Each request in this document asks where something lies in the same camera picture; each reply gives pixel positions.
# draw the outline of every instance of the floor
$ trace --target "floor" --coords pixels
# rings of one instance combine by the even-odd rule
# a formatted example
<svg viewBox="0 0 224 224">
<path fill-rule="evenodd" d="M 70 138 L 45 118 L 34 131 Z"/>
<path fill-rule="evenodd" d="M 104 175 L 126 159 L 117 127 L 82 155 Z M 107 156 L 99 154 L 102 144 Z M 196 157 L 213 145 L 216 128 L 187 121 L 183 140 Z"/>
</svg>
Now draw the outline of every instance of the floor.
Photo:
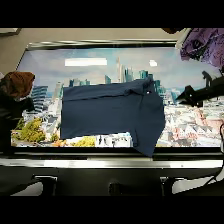
<svg viewBox="0 0 224 224">
<path fill-rule="evenodd" d="M 22 28 L 15 36 L 0 37 L 0 72 L 16 69 L 29 43 L 64 40 L 178 39 L 161 28 Z"/>
</svg>

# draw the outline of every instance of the screen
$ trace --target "screen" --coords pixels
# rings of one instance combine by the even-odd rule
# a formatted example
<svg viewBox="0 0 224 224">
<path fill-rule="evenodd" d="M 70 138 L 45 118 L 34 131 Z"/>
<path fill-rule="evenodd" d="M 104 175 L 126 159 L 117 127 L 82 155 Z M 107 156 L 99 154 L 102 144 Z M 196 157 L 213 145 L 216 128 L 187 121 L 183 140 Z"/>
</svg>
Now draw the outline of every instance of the screen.
<svg viewBox="0 0 224 224">
<path fill-rule="evenodd" d="M 23 119 L 12 130 L 14 146 L 131 147 L 129 133 L 60 140 L 63 87 L 130 82 L 152 76 L 163 99 L 166 117 L 165 129 L 156 146 L 220 147 L 224 99 L 206 101 L 198 109 L 180 105 L 176 98 L 187 85 L 195 90 L 205 87 L 202 71 L 212 78 L 221 74 L 209 64 L 181 61 L 179 50 L 173 47 L 26 51 L 18 71 L 35 74 L 30 93 L 35 111 L 23 112 Z"/>
</svg>

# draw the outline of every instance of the tree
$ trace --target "tree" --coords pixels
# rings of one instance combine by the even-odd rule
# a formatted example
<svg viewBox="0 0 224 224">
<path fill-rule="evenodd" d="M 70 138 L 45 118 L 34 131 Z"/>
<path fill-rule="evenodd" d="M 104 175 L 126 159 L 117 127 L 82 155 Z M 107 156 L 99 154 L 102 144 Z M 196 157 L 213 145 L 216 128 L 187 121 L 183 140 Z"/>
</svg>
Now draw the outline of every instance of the tree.
<svg viewBox="0 0 224 224">
<path fill-rule="evenodd" d="M 40 130 L 41 119 L 36 118 L 30 121 L 25 127 L 22 128 L 20 133 L 20 140 L 28 142 L 40 142 L 45 140 L 45 134 Z"/>
<path fill-rule="evenodd" d="M 57 134 L 54 133 L 54 134 L 51 136 L 51 141 L 52 141 L 52 142 L 56 142 L 57 140 L 59 140 L 59 137 L 58 137 Z"/>
<path fill-rule="evenodd" d="M 16 130 L 22 130 L 22 128 L 25 126 L 24 118 L 21 118 L 16 126 Z"/>
</svg>

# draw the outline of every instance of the dark blue cloth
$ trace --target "dark blue cloth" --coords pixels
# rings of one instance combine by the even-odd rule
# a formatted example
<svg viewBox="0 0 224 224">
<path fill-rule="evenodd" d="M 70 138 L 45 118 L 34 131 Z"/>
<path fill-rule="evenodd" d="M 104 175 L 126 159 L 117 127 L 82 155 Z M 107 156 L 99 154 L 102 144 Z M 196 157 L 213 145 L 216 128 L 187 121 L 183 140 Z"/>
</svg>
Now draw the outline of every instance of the dark blue cloth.
<svg viewBox="0 0 224 224">
<path fill-rule="evenodd" d="M 165 116 L 151 78 L 63 91 L 62 139 L 130 132 L 134 148 L 152 156 Z"/>
</svg>

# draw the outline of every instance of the sky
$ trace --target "sky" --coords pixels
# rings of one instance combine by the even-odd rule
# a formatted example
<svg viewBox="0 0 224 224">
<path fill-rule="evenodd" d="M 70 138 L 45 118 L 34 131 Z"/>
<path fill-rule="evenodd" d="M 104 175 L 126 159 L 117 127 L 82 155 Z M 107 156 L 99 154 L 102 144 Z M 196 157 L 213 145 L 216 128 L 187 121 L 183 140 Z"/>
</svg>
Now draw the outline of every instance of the sky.
<svg viewBox="0 0 224 224">
<path fill-rule="evenodd" d="M 147 48 L 91 48 L 91 49 L 58 49 L 35 50 L 25 52 L 18 71 L 29 71 L 35 74 L 34 85 L 48 86 L 48 92 L 53 92 L 57 82 L 66 78 L 89 80 L 91 84 L 105 83 L 105 75 L 112 82 L 117 82 L 116 59 L 126 68 L 132 68 L 134 74 L 147 70 L 154 75 L 154 80 L 161 80 L 165 88 L 184 88 L 191 85 L 194 88 L 205 86 L 202 71 L 207 71 L 212 77 L 219 77 L 217 68 L 195 60 L 182 61 L 179 50 L 171 47 Z M 107 65 L 77 67 L 65 66 L 67 58 L 106 58 Z M 157 67 L 150 67 L 149 60 L 155 60 Z"/>
</svg>

